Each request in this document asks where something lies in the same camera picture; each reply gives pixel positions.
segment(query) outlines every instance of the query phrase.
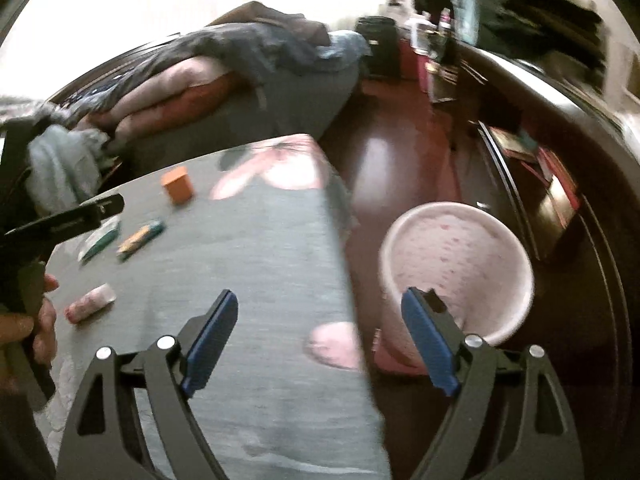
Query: table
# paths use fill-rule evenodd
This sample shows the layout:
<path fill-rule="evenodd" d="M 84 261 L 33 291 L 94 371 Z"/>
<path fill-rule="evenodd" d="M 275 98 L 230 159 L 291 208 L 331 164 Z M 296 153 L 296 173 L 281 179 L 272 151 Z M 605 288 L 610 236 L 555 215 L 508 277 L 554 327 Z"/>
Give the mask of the table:
<path fill-rule="evenodd" d="M 389 478 L 366 375 L 320 365 L 303 351 L 314 327 L 353 317 L 338 236 L 349 222 L 345 195 L 321 150 L 298 135 L 184 165 L 196 193 L 190 203 L 170 204 L 161 172 L 123 184 L 111 190 L 126 202 L 118 240 L 84 267 L 76 259 L 87 235 L 58 246 L 49 261 L 61 283 L 50 295 L 59 313 L 58 391 L 37 423 L 54 458 L 97 348 L 145 349 L 229 288 L 239 299 L 238 323 L 190 403 L 227 475 Z M 155 218 L 166 231 L 119 263 L 117 244 Z M 64 307 L 105 282 L 118 294 L 113 307 L 70 325 Z M 170 475 L 148 399 L 136 397 L 152 459 Z"/>

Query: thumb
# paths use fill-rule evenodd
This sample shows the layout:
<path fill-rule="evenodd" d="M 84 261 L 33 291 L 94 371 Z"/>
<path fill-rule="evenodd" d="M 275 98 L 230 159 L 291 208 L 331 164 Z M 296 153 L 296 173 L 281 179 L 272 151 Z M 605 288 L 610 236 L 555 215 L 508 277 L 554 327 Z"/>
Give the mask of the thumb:
<path fill-rule="evenodd" d="M 22 341 L 33 330 L 33 317 L 25 314 L 0 315 L 0 346 Z"/>

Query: white curtain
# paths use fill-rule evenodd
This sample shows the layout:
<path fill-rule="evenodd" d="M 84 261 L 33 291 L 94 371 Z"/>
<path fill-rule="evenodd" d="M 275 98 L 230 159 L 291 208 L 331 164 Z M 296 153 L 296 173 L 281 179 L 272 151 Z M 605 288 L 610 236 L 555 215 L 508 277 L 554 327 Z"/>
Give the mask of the white curtain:
<path fill-rule="evenodd" d="M 31 0 L 0 48 L 0 94 L 47 98 L 140 44 L 189 32 L 249 0 Z M 259 0 L 332 30 L 386 0 Z"/>

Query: orange cube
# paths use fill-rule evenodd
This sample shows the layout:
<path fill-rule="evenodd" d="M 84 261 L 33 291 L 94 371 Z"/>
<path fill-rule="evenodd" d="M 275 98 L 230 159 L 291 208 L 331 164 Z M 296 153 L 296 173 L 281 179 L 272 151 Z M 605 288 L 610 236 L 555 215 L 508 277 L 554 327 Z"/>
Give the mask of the orange cube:
<path fill-rule="evenodd" d="M 162 186 L 175 205 L 184 204 L 193 196 L 193 186 L 187 168 L 179 166 L 167 171 L 161 179 Z"/>

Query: wooden floor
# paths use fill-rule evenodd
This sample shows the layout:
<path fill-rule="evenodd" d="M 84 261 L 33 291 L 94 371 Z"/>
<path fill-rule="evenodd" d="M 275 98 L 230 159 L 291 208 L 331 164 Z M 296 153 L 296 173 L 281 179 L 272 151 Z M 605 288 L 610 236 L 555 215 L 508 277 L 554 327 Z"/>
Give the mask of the wooden floor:
<path fill-rule="evenodd" d="M 320 144 L 352 193 L 358 226 L 346 247 L 364 348 L 379 326 L 378 250 L 394 220 L 414 206 L 457 200 L 449 161 L 449 118 L 433 113 L 417 82 L 366 80 Z M 429 380 L 381 374 L 369 365 L 385 417 L 394 480 L 408 479 L 429 447 L 447 399 Z"/>

